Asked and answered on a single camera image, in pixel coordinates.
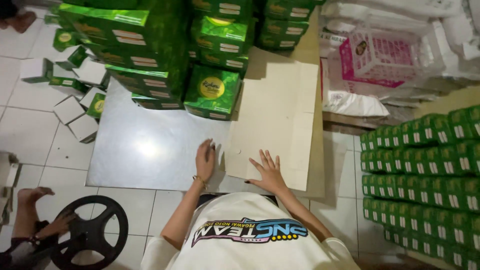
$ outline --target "shirt logo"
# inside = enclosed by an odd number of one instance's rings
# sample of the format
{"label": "shirt logo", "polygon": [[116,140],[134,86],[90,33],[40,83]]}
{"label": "shirt logo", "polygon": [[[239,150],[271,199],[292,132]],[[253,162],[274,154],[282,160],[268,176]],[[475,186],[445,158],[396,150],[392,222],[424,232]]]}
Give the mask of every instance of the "shirt logo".
{"label": "shirt logo", "polygon": [[207,221],[193,235],[192,247],[204,239],[230,239],[234,242],[263,244],[270,241],[295,240],[308,236],[308,230],[291,219],[254,221]]}

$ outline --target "person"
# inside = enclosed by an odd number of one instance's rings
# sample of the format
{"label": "person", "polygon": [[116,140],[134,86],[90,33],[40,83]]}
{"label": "person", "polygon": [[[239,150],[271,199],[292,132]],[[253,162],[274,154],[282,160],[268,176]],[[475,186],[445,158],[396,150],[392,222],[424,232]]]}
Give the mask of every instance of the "person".
{"label": "person", "polygon": [[20,13],[12,0],[0,0],[0,29],[10,25],[18,33],[24,33],[35,21],[34,12]]}
{"label": "person", "polygon": [[68,224],[75,214],[58,216],[52,223],[40,221],[36,211],[36,202],[45,195],[55,195],[47,187],[24,188],[18,191],[18,208],[13,224],[11,247],[0,253],[0,269],[44,269],[50,262],[45,258],[33,265],[25,263],[31,255],[41,252],[58,243],[59,236],[68,232]]}
{"label": "person", "polygon": [[150,269],[359,269],[342,241],[287,188],[280,157],[260,150],[250,162],[256,185],[280,199],[291,216],[262,195],[239,192],[197,202],[216,161],[212,139],[197,150],[197,175],[159,236],[149,241],[140,266]]}

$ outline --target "gold bracelet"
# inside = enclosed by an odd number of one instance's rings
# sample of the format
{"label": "gold bracelet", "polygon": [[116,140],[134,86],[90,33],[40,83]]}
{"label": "gold bracelet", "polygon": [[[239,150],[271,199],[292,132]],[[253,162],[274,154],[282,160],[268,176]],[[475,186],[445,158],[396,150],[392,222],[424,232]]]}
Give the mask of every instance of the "gold bracelet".
{"label": "gold bracelet", "polygon": [[200,182],[202,182],[202,184],[204,185],[204,189],[207,190],[207,184],[205,183],[205,181],[200,176],[194,175],[193,180],[195,181],[195,179],[200,180]]}

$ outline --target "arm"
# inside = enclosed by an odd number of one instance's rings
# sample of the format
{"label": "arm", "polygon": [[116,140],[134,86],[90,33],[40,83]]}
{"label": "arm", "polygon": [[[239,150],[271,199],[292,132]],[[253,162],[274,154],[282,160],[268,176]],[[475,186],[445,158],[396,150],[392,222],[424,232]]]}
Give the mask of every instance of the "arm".
{"label": "arm", "polygon": [[204,189],[202,181],[206,184],[212,176],[215,166],[215,145],[211,145],[211,143],[212,139],[208,139],[198,147],[197,157],[195,158],[197,177],[160,233],[160,236],[178,250],[183,245],[198,198]]}
{"label": "arm", "polygon": [[245,182],[254,184],[266,191],[269,191],[277,196],[283,203],[285,208],[289,211],[293,218],[300,221],[308,230],[310,230],[320,242],[323,242],[329,237],[333,237],[331,232],[320,222],[302,203],[300,203],[295,195],[288,189],[283,177],[280,173],[280,157],[277,156],[275,163],[270,156],[268,150],[266,156],[260,150],[260,158],[262,165],[250,159],[250,162],[257,168],[262,175],[262,180],[249,179]]}

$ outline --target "hand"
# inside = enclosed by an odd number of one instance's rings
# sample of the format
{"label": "hand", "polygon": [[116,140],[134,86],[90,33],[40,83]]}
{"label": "hand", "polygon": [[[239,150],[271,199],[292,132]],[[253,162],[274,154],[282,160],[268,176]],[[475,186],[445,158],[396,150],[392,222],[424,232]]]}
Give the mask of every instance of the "hand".
{"label": "hand", "polygon": [[212,143],[212,141],[213,139],[207,139],[200,144],[197,150],[197,157],[195,158],[197,176],[205,182],[208,182],[215,167],[215,143]]}
{"label": "hand", "polygon": [[257,170],[262,175],[262,180],[258,181],[255,179],[245,180],[247,184],[254,184],[257,187],[260,187],[266,191],[269,191],[275,195],[278,195],[284,191],[288,191],[288,187],[283,180],[282,174],[280,173],[280,157],[275,158],[275,163],[273,163],[270,152],[266,151],[266,156],[264,152],[260,150],[260,158],[262,160],[262,165],[258,164],[252,158],[250,162],[257,168]]}
{"label": "hand", "polygon": [[52,236],[52,235],[64,235],[68,232],[68,223],[70,223],[77,214],[70,213],[70,214],[63,214],[57,217],[52,223],[47,225],[45,228],[40,230],[37,233],[37,237],[40,239]]}

